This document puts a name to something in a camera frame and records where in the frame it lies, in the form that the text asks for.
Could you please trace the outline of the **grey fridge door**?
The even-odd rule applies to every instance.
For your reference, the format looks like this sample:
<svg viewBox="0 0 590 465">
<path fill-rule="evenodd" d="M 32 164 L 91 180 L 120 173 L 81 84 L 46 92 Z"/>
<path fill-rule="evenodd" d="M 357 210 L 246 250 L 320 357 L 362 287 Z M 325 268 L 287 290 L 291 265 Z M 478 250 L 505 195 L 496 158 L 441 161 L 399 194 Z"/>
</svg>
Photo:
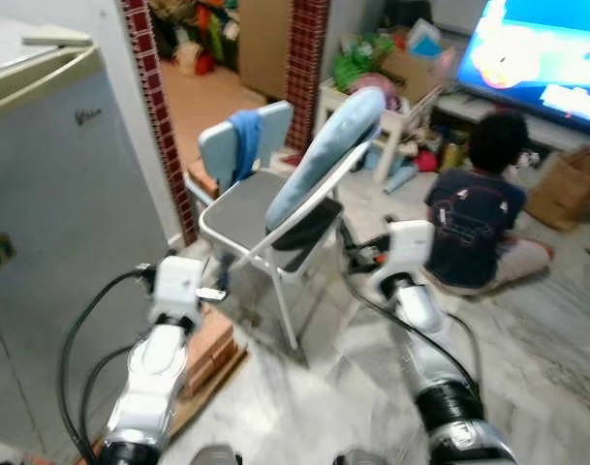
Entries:
<svg viewBox="0 0 590 465">
<path fill-rule="evenodd" d="M 100 53 L 61 48 L 0 74 L 0 443 L 77 452 L 58 407 L 66 332 L 106 283 L 167 251 Z"/>
</svg>

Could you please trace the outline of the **red clay brick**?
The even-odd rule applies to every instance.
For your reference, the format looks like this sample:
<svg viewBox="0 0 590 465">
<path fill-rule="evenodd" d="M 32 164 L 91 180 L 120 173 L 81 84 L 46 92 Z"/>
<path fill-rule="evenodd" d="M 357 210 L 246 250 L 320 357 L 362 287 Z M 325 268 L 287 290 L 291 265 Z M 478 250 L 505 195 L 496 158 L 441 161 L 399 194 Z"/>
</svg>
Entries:
<svg viewBox="0 0 590 465">
<path fill-rule="evenodd" d="M 233 323 L 214 306 L 204 307 L 204 319 L 188 344 L 188 367 L 180 398 L 196 395 L 237 353 Z"/>
</svg>

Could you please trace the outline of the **folding chair flat blue backrest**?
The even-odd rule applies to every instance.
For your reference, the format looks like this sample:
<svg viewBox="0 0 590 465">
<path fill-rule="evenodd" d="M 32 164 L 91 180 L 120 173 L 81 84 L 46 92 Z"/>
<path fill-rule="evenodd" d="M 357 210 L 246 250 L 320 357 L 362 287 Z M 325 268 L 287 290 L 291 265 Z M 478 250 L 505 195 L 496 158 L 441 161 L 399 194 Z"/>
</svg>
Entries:
<svg viewBox="0 0 590 465">
<path fill-rule="evenodd" d="M 263 121 L 255 171 L 232 187 L 228 186 L 235 164 L 236 136 L 232 124 L 221 121 L 202 130 L 198 137 L 202 163 L 218 186 L 214 198 L 196 193 L 204 202 L 199 231 L 211 244 L 214 260 L 233 256 L 233 265 L 266 236 L 266 212 L 286 180 L 286 175 L 273 169 L 271 163 L 285 149 L 294 108 L 280 101 L 255 109 Z"/>
</svg>

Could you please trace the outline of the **folding chair padded blue backrest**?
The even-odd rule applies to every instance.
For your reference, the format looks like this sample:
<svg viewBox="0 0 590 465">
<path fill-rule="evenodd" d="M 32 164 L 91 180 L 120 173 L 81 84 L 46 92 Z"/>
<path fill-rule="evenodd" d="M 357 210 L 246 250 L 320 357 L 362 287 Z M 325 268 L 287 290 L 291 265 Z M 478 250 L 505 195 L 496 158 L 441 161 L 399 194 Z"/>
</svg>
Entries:
<svg viewBox="0 0 590 465">
<path fill-rule="evenodd" d="M 285 298 L 282 278 L 299 274 L 311 256 L 342 226 L 343 204 L 330 191 L 373 145 L 387 110 L 379 89 L 358 90 L 345 99 L 313 138 L 289 180 L 266 213 L 266 236 L 258 257 L 268 261 L 268 274 L 278 300 L 283 332 L 291 353 L 302 355 Z"/>
</svg>

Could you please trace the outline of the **seated child dark shirt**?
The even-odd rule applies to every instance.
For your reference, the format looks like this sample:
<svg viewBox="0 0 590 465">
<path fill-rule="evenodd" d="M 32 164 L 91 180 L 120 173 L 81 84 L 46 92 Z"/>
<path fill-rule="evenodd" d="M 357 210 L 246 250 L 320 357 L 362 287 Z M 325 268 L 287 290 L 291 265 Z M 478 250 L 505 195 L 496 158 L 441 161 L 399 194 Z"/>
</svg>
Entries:
<svg viewBox="0 0 590 465">
<path fill-rule="evenodd" d="M 428 191 L 424 203 L 435 233 L 423 269 L 447 293 L 484 295 L 543 273 L 554 260 L 550 245 L 514 234 L 528 196 L 506 172 L 528 142 L 519 111 L 491 111 L 469 136 L 469 167 L 442 171 Z"/>
</svg>

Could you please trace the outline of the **white plastic stool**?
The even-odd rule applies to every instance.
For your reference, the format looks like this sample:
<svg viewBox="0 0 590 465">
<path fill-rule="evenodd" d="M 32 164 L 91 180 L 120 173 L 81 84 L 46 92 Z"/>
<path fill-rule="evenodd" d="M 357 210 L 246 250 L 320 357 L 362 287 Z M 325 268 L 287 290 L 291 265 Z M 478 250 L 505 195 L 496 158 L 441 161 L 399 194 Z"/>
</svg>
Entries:
<svg viewBox="0 0 590 465">
<path fill-rule="evenodd" d="M 392 168 L 404 159 L 404 156 L 399 155 L 400 143 L 426 125 L 438 97 L 444 93 L 446 87 L 445 84 L 438 84 L 413 105 L 404 101 L 401 103 L 400 110 L 383 112 L 382 123 L 380 123 L 382 133 L 374 141 L 374 145 L 378 146 L 378 156 L 376 156 L 375 167 L 371 169 L 371 178 L 376 185 L 387 186 Z M 339 92 L 334 87 L 333 79 L 321 81 L 316 114 L 314 114 L 314 133 L 320 132 L 331 113 L 339 110 L 347 98 L 347 93 Z"/>
</svg>

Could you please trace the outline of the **blue cloth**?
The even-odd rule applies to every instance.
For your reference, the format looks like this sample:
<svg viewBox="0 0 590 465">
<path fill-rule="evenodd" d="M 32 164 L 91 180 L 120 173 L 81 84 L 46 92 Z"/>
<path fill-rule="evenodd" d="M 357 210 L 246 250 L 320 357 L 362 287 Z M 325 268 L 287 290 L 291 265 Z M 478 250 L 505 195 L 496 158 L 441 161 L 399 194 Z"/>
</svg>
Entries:
<svg viewBox="0 0 590 465">
<path fill-rule="evenodd" d="M 260 112 L 257 109 L 241 109 L 227 119 L 235 132 L 235 164 L 230 173 L 229 187 L 246 180 L 255 171 L 261 141 Z"/>
</svg>

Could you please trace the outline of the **pink round ball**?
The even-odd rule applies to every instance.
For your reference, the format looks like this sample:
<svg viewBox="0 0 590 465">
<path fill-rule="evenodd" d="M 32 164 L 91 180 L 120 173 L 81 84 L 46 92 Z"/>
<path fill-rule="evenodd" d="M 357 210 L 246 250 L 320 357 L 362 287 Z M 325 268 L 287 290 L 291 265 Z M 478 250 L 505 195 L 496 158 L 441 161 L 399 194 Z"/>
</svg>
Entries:
<svg viewBox="0 0 590 465">
<path fill-rule="evenodd" d="M 361 74 L 352 81 L 347 87 L 348 94 L 354 94 L 358 90 L 366 88 L 376 88 L 383 93 L 385 97 L 385 107 L 391 111 L 401 110 L 401 99 L 397 93 L 396 85 L 387 76 L 382 74 Z"/>
</svg>

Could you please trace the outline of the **robot left leg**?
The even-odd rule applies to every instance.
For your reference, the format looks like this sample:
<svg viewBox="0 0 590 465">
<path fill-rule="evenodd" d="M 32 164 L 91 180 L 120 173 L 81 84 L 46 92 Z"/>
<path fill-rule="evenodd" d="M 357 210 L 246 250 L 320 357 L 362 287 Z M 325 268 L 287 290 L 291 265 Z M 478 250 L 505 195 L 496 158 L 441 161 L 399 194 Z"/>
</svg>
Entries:
<svg viewBox="0 0 590 465">
<path fill-rule="evenodd" d="M 228 444 L 209 444 L 202 447 L 187 465 L 244 465 L 244 460 Z"/>
</svg>

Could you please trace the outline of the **green plastic bag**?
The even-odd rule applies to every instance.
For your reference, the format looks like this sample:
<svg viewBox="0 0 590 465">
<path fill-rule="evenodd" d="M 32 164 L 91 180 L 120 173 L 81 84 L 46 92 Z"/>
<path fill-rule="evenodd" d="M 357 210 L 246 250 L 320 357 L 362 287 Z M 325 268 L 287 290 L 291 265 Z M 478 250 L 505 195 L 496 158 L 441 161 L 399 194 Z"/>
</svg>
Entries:
<svg viewBox="0 0 590 465">
<path fill-rule="evenodd" d="M 338 90 L 348 90 L 365 74 L 378 74 L 393 50 L 388 34 L 349 34 L 340 39 L 340 52 L 331 65 L 331 79 Z"/>
</svg>

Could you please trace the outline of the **small brown cardboard box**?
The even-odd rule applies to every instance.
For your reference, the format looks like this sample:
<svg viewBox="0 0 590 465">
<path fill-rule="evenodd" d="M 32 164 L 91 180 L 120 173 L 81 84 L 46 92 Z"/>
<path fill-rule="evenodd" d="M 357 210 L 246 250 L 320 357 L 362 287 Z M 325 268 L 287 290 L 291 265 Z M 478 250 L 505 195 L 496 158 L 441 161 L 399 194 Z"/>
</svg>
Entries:
<svg viewBox="0 0 590 465">
<path fill-rule="evenodd" d="M 382 61 L 382 74 L 392 81 L 401 97 L 415 104 L 450 78 L 456 54 L 455 48 L 441 50 L 436 56 L 394 49 Z"/>
</svg>

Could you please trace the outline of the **open brown cardboard box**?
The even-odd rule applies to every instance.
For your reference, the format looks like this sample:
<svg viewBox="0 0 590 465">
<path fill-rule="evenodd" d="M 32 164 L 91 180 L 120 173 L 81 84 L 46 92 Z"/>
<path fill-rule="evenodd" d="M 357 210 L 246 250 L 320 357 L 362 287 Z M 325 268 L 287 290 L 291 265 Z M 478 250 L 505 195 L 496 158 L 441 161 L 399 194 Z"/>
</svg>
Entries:
<svg viewBox="0 0 590 465">
<path fill-rule="evenodd" d="M 557 155 L 551 170 L 529 191 L 526 212 L 561 233 L 590 211 L 590 146 Z"/>
</svg>

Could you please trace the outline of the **tall brown cardboard panel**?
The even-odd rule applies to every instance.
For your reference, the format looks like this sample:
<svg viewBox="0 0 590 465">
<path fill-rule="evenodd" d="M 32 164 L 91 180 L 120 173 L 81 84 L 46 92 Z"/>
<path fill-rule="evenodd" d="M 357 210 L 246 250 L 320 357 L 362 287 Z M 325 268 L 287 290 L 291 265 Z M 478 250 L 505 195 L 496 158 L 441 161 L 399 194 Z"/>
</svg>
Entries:
<svg viewBox="0 0 590 465">
<path fill-rule="evenodd" d="M 238 75 L 269 101 L 285 99 L 292 0 L 238 0 Z"/>
</svg>

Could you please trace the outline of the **flat screen television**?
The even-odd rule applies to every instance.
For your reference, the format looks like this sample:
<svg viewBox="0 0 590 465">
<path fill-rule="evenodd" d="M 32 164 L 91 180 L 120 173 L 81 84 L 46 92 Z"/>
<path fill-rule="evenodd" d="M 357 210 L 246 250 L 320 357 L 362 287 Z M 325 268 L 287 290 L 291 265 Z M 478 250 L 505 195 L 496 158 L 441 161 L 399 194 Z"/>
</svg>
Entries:
<svg viewBox="0 0 590 465">
<path fill-rule="evenodd" d="M 455 80 L 590 134 L 590 0 L 485 0 Z"/>
</svg>

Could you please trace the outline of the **beige flat board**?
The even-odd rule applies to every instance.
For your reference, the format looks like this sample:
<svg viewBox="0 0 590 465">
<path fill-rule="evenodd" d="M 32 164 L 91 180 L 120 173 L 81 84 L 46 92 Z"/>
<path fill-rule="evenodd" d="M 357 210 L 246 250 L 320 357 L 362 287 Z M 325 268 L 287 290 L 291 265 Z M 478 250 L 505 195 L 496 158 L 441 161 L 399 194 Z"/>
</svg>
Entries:
<svg viewBox="0 0 590 465">
<path fill-rule="evenodd" d="M 35 26 L 21 34 L 20 38 L 25 46 L 90 47 L 94 45 L 94 40 L 89 35 L 56 25 Z"/>
</svg>

